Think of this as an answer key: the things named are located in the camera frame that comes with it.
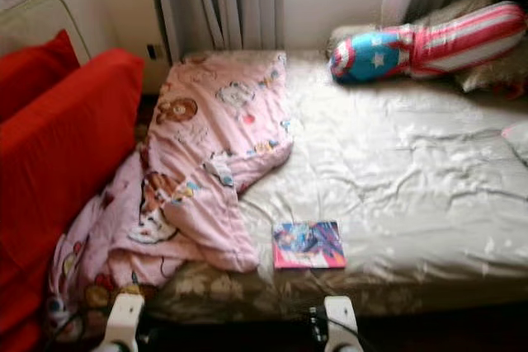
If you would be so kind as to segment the colourful comic book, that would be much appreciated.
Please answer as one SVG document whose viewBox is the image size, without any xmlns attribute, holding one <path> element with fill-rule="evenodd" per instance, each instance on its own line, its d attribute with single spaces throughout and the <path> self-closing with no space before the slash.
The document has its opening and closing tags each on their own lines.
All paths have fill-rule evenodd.
<svg viewBox="0 0 528 352">
<path fill-rule="evenodd" d="M 279 223 L 271 232 L 274 268 L 278 270 L 343 269 L 344 254 L 338 223 Z"/>
</svg>

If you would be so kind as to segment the star and stripes bolster pillow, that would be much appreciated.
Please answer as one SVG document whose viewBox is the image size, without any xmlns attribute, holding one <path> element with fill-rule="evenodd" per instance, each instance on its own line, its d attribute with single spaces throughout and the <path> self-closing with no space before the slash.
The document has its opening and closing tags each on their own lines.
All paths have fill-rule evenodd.
<svg viewBox="0 0 528 352">
<path fill-rule="evenodd" d="M 339 83 L 445 76 L 508 54 L 526 33 L 528 14 L 516 2 L 498 2 L 439 25 L 393 26 L 341 40 L 329 72 Z"/>
</svg>

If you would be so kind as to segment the pink cartoon bear blanket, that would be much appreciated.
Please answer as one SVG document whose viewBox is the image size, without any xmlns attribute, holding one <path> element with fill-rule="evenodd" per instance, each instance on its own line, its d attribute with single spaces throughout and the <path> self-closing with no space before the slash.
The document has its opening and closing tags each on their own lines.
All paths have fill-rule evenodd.
<svg viewBox="0 0 528 352">
<path fill-rule="evenodd" d="M 190 261 L 257 268 L 238 198 L 293 152 L 285 77 L 283 51 L 200 52 L 171 68 L 144 140 L 58 240 L 52 336 L 98 336 L 118 295 L 151 297 Z"/>
</svg>

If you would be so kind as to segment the large red cushion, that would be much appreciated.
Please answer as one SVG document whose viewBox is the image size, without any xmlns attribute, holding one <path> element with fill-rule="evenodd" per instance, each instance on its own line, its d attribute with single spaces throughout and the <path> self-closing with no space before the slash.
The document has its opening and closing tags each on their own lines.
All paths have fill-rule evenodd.
<svg viewBox="0 0 528 352">
<path fill-rule="evenodd" d="M 0 352 L 41 340 L 55 246 L 134 146 L 142 59 L 90 59 L 0 125 Z"/>
</svg>

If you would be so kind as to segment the bed with beige floral sheet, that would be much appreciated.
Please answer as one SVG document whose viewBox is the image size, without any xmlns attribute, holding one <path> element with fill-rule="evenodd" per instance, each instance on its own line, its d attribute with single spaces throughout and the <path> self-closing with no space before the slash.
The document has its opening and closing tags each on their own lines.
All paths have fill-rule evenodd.
<svg viewBox="0 0 528 352">
<path fill-rule="evenodd" d="M 442 80 L 343 86 L 319 51 L 286 59 L 293 153 L 240 202 L 260 265 L 186 263 L 148 314 L 279 321 L 328 295 L 375 316 L 528 302 L 528 164 L 502 137 L 528 101 Z M 346 268 L 274 269 L 271 230 L 295 221 L 338 223 Z"/>
</svg>

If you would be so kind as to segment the green white quilted mattress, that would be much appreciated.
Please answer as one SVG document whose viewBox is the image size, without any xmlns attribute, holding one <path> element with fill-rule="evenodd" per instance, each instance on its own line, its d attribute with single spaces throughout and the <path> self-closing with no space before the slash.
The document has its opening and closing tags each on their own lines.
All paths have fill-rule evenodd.
<svg viewBox="0 0 528 352">
<path fill-rule="evenodd" d="M 64 0 L 0 0 L 0 8 L 0 55 L 42 45 L 65 31 L 78 62 L 90 61 L 89 48 Z"/>
</svg>

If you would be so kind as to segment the small red cushion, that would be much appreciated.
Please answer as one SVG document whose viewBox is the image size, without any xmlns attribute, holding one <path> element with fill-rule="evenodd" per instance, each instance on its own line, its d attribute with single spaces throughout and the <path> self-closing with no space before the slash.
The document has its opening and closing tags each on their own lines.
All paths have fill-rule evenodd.
<svg viewBox="0 0 528 352">
<path fill-rule="evenodd" d="M 0 118 L 11 118 L 41 93 L 79 69 L 67 31 L 42 45 L 21 48 L 0 58 Z"/>
</svg>

